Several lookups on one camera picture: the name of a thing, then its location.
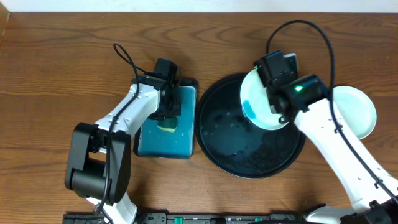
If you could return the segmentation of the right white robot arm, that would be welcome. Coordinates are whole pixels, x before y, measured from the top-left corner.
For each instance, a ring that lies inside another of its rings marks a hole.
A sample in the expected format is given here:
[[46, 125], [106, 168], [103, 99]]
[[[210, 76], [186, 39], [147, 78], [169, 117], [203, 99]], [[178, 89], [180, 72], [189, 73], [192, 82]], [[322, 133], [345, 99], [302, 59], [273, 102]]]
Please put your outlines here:
[[355, 136], [316, 75], [281, 74], [264, 82], [271, 110], [312, 141], [343, 185], [350, 209], [322, 206], [305, 216], [309, 223], [397, 223], [397, 179]]

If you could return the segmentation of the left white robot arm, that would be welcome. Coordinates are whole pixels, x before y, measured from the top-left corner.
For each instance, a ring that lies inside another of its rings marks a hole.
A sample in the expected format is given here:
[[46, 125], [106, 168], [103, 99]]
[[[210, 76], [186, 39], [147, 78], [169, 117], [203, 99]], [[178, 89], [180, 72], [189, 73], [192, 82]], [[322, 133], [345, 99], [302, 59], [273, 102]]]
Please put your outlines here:
[[174, 113], [175, 75], [147, 73], [131, 82], [128, 94], [94, 124], [73, 130], [65, 186], [94, 205], [106, 223], [134, 223], [137, 207], [126, 190], [131, 175], [131, 141], [148, 118]]

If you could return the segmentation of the black rectangular water tray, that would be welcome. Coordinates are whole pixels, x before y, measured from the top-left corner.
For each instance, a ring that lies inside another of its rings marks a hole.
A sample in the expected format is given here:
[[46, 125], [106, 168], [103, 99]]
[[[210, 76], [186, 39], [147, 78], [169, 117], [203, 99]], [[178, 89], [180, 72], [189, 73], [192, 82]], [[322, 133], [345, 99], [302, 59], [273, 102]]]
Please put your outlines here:
[[195, 107], [198, 83], [184, 78], [179, 92], [181, 115], [174, 133], [160, 130], [158, 121], [147, 119], [135, 135], [133, 151], [139, 157], [188, 159], [193, 154]]

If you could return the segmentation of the pale green plate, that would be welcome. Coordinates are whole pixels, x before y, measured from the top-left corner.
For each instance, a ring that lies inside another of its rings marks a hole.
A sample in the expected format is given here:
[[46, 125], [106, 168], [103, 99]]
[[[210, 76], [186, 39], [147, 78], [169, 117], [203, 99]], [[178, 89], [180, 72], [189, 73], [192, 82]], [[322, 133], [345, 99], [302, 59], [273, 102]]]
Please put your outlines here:
[[338, 86], [333, 89], [333, 100], [358, 139], [372, 133], [377, 123], [377, 112], [368, 95], [352, 86]]
[[287, 125], [279, 122], [280, 114], [271, 112], [266, 87], [262, 84], [257, 70], [251, 70], [244, 77], [239, 98], [243, 115], [257, 127], [275, 131]]

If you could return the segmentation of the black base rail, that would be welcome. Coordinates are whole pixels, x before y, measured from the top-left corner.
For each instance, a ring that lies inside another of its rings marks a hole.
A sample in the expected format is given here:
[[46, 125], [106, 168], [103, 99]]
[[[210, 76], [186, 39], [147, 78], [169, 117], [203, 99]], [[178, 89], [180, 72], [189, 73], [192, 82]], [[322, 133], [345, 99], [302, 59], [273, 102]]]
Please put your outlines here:
[[[109, 223], [104, 215], [64, 214], [62, 224]], [[308, 223], [300, 215], [272, 213], [268, 215], [168, 215], [145, 213], [132, 224], [247, 224], [247, 223]]]

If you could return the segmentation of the round black serving tray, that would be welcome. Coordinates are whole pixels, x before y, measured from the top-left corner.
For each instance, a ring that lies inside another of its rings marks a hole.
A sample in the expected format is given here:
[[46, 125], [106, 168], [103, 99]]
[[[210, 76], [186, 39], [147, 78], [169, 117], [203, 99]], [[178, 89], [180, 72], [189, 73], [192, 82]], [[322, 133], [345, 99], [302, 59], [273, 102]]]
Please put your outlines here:
[[224, 77], [207, 89], [195, 115], [195, 134], [207, 158], [221, 170], [247, 179], [276, 175], [301, 153], [306, 137], [293, 124], [268, 131], [243, 113], [239, 99], [245, 73]]

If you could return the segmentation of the green yellow sponge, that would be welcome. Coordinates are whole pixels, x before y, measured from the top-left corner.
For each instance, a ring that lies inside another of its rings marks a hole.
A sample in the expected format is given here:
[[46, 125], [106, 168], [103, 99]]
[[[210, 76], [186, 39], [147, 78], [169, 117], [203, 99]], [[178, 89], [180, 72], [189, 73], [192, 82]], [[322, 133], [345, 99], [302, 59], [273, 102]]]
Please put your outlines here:
[[174, 133], [177, 130], [178, 119], [176, 117], [166, 118], [164, 120], [158, 121], [157, 127], [160, 130]]

